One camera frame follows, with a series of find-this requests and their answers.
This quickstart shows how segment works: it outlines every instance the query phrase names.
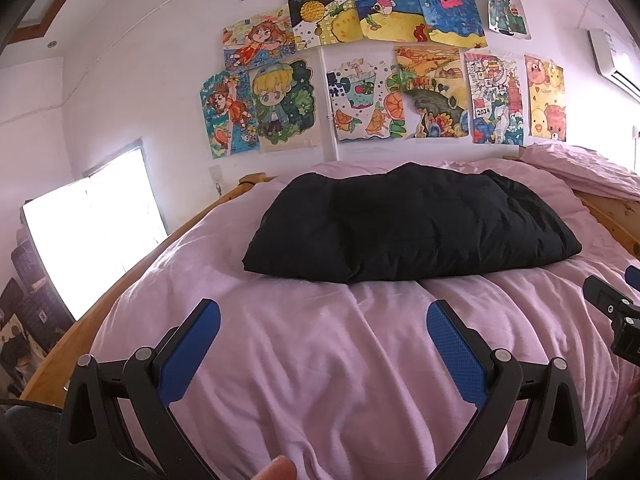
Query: white wall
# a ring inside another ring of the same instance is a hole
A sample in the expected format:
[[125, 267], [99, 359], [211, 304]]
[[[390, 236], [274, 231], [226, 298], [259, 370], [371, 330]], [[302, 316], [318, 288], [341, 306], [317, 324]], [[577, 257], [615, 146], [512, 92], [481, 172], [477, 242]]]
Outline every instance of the white wall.
[[[212, 160], [198, 91], [223, 69], [220, 31], [285, 0], [167, 1], [110, 0], [88, 23], [65, 55], [63, 95], [68, 101], [63, 113], [75, 176], [128, 142], [143, 138], [151, 183], [172, 230], [217, 196], [210, 168], [221, 170], [233, 185], [247, 173], [308, 168], [324, 160], [325, 153], [322, 148], [305, 148]], [[563, 66], [569, 142], [632, 167], [631, 130], [633, 124], [640, 124], [640, 105], [597, 74], [586, 34], [587, 28], [599, 27], [629, 40], [622, 21], [606, 0], [522, 2], [530, 41], [489, 31], [486, 0], [478, 0], [490, 48], [520, 57], [536, 54]], [[338, 56], [341, 50], [349, 50], [355, 57], [365, 50], [391, 47], [363, 41], [327, 47], [325, 54]], [[317, 76], [316, 85], [323, 84], [322, 75]], [[339, 155], [344, 160], [418, 154], [469, 160], [499, 156], [509, 148], [475, 146], [470, 137], [411, 139], [349, 143], [340, 145]]]
[[20, 207], [72, 180], [62, 131], [62, 58], [0, 70], [0, 289], [15, 276]]

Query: cartoon boy with blond hair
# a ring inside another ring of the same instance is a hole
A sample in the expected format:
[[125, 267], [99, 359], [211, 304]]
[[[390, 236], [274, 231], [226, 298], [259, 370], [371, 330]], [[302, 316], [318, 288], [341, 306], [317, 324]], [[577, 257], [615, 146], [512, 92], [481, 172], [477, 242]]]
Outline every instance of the cartoon boy with blond hair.
[[289, 124], [289, 117], [281, 102], [295, 84], [293, 69], [287, 63], [265, 66], [255, 75], [252, 89], [260, 104], [266, 108], [260, 122], [263, 136], [271, 137], [281, 132], [285, 124]]

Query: bright window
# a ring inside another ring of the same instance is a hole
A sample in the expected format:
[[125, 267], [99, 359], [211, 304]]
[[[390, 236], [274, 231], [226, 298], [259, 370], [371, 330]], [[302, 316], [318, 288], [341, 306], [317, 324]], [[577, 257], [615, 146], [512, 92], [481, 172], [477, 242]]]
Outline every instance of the bright window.
[[166, 238], [139, 143], [23, 210], [49, 278], [76, 319]]

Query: bed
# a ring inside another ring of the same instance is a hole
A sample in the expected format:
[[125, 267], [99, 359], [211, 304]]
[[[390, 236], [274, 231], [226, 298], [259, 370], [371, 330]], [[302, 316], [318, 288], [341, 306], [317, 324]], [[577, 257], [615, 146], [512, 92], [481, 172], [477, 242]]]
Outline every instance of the bed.
[[[595, 164], [593, 153], [554, 146], [527, 148], [519, 160], [436, 165], [463, 173], [492, 169], [526, 184], [580, 240], [578, 256], [484, 276], [283, 286], [284, 280], [245, 272], [241, 260], [263, 213], [294, 175], [253, 174], [100, 298], [60, 340], [23, 398], [61, 406], [81, 354], [126, 358], [155, 345], [201, 298], [212, 298], [222, 311], [220, 334], [172, 412], [222, 477], [249, 478], [284, 453], [299, 478], [424, 478], [474, 412], [424, 328], [426, 307], [444, 299], [492, 348], [530, 362], [556, 355], [568, 361], [593, 470], [614, 449], [636, 370], [610, 353], [609, 322], [585, 304], [580, 286], [597, 274], [640, 300], [623, 279], [640, 253], [640, 183], [601, 158]], [[343, 178], [398, 165], [329, 163], [314, 171]], [[135, 442], [150, 452], [130, 409], [123, 410]], [[512, 416], [485, 473], [504, 458], [518, 421]]]

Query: wooden bed rail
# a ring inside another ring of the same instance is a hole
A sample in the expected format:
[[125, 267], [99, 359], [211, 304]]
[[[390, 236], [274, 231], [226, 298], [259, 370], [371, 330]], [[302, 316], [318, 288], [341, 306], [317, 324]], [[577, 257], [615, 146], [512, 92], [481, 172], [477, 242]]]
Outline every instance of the wooden bed rail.
[[271, 177], [265, 173], [252, 173], [240, 179], [233, 188], [219, 200], [203, 209], [187, 223], [175, 230], [158, 247], [142, 258], [134, 267], [124, 274], [98, 301], [62, 336], [49, 355], [40, 364], [22, 395], [23, 400], [34, 400], [45, 404], [63, 407], [65, 402], [65, 385], [71, 377], [76, 361], [82, 354], [89, 353], [95, 336], [102, 322], [107, 317], [118, 298], [153, 264], [171, 244], [193, 228], [213, 208], [241, 196], [251, 190], [259, 182], [268, 182]]

